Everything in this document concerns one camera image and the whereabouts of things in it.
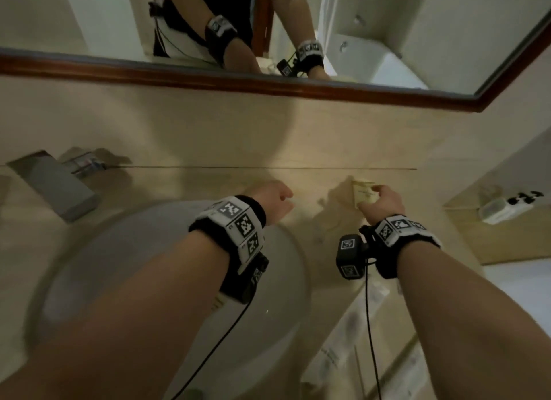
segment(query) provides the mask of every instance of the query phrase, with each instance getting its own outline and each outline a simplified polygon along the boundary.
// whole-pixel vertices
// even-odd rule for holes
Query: hand
[[[262,74],[255,54],[238,37],[228,44],[224,52],[224,69],[232,72]]]
[[[371,188],[379,193],[380,198],[375,203],[361,202],[358,208],[372,226],[393,214],[406,215],[402,197],[388,185],[375,185]]]
[[[293,192],[281,181],[270,181],[247,188],[244,195],[257,200],[266,213],[266,226],[279,222],[295,205],[287,200]]]
[[[318,81],[331,81],[331,77],[327,75],[323,67],[313,67],[310,69],[308,78],[317,79]]]

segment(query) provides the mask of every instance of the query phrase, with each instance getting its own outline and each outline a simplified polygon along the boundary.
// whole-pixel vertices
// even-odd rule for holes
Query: wooden mirror frame
[[[269,1],[257,0],[257,24],[253,28],[253,50],[256,55],[261,55],[268,48],[272,20],[273,9]],[[235,74],[168,64],[2,48],[0,74],[481,112],[550,44],[551,11],[474,95],[337,81],[324,83],[282,76]]]

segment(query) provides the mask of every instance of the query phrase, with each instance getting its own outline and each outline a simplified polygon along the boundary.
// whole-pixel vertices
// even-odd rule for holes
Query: black tank top
[[[222,14],[236,28],[239,37],[251,47],[252,27],[251,27],[251,0],[203,0],[214,15]],[[172,0],[164,0],[162,4],[162,16],[166,25],[173,30],[187,34],[192,40],[201,46],[207,46],[203,38],[194,32],[190,25],[176,10]]]

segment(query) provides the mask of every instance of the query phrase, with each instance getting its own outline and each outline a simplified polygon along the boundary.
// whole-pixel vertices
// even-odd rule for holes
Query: sink
[[[44,341],[107,287],[131,276],[151,257],[187,234],[211,201],[164,202],[111,224],[73,253],[52,280],[35,334]],[[194,398],[233,399],[260,382],[286,353],[306,315],[310,289],[304,259],[286,230],[265,229],[262,250],[270,260],[251,306],[210,357],[188,390]],[[243,305],[223,305],[203,323],[164,398],[170,399],[233,324]]]

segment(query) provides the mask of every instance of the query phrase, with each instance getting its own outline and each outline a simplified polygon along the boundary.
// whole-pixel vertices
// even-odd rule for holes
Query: person's left hand
[[[279,222],[295,207],[292,201],[287,200],[293,196],[293,191],[281,181],[269,181],[247,188],[243,194],[260,203],[266,213],[266,226]]]
[[[331,81],[331,77],[327,75],[323,67],[313,67],[308,71],[308,78],[317,79],[318,81]]]

